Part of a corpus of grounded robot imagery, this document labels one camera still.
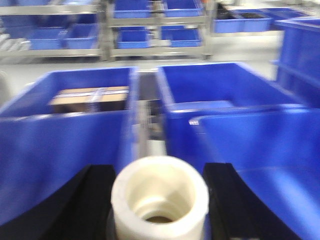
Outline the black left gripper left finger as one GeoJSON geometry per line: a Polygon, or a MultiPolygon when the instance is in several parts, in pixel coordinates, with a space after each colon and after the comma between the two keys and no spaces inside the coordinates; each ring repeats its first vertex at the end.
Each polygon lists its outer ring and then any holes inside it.
{"type": "Polygon", "coordinates": [[[116,178],[109,164],[87,165],[52,195],[0,227],[2,240],[105,240],[116,178]]]}

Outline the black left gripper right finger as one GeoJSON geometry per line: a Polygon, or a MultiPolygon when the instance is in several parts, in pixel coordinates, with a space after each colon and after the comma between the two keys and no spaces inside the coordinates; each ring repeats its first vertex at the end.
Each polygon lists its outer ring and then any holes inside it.
{"type": "Polygon", "coordinates": [[[206,163],[213,240],[298,240],[299,236],[247,186],[230,163],[206,163]]]}

